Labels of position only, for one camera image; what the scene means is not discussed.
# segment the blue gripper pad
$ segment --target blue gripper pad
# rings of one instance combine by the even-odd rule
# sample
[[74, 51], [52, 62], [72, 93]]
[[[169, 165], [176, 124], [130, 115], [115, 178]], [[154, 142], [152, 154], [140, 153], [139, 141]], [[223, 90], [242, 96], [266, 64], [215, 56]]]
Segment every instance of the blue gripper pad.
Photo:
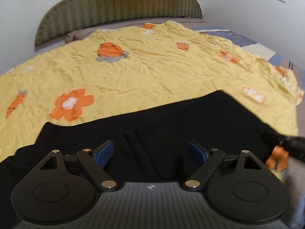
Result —
[[210, 157], [209, 151], [193, 140], [189, 141], [188, 154], [198, 167], [203, 165]]
[[108, 140], [93, 151], [93, 160], [102, 169], [106, 166], [109, 160], [112, 158], [114, 153], [114, 144]]

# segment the black fabric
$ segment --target black fabric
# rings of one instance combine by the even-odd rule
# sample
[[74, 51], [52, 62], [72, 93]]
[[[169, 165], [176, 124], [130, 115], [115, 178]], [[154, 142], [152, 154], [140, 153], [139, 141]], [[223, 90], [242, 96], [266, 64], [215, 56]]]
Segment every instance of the black fabric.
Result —
[[46, 123], [34, 145], [0, 163], [1, 228], [17, 221], [10, 203], [13, 187], [54, 149], [76, 154], [111, 139], [115, 152], [105, 170], [118, 183], [183, 182], [197, 170], [187, 155], [190, 139], [227, 154], [247, 149], [265, 161], [272, 151], [260, 140], [266, 129], [271, 128], [221, 91], [72, 127]]

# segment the green headboard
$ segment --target green headboard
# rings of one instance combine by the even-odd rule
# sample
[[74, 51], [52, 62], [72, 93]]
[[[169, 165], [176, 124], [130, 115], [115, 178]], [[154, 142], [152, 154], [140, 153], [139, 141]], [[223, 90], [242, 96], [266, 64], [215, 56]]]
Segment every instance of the green headboard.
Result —
[[202, 18], [196, 0], [64, 0], [42, 19], [35, 45], [83, 27], [136, 18]]

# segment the yellow bedsheet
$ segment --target yellow bedsheet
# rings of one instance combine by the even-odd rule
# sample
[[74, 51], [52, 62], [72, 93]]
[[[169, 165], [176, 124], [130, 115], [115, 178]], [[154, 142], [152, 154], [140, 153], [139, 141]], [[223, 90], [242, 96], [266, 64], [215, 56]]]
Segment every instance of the yellow bedsheet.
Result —
[[[18, 148], [34, 144], [47, 121], [76, 125], [201, 97], [215, 90], [232, 95], [279, 132], [297, 134], [295, 106], [303, 92], [297, 88], [292, 71], [288, 71], [288, 87], [271, 64], [227, 39], [200, 34], [173, 21], [152, 30], [154, 34], [142, 34], [146, 29], [139, 27], [109, 33], [98, 30], [83, 41], [36, 56], [2, 75], [0, 161]], [[97, 49], [104, 42], [117, 44], [129, 55], [115, 63], [98, 62]], [[189, 44], [188, 51], [177, 47], [181, 42]], [[220, 51], [240, 61], [230, 62], [219, 56]], [[266, 97], [265, 102], [246, 96], [243, 87], [256, 89]], [[86, 88], [82, 95], [93, 95], [93, 104], [84, 106], [75, 121], [51, 118], [57, 97], [80, 88]], [[27, 90], [24, 100], [5, 118], [7, 108], [22, 90]]]

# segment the metal pin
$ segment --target metal pin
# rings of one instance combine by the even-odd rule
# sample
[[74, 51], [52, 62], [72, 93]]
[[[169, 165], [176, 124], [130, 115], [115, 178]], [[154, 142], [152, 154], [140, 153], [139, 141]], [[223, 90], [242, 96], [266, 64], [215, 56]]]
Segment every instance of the metal pin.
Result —
[[102, 187], [104, 188], [114, 188], [116, 186], [116, 182], [112, 180], [107, 180], [102, 182]]
[[188, 180], [185, 182], [185, 185], [189, 188], [197, 188], [200, 185], [200, 182], [197, 180]]

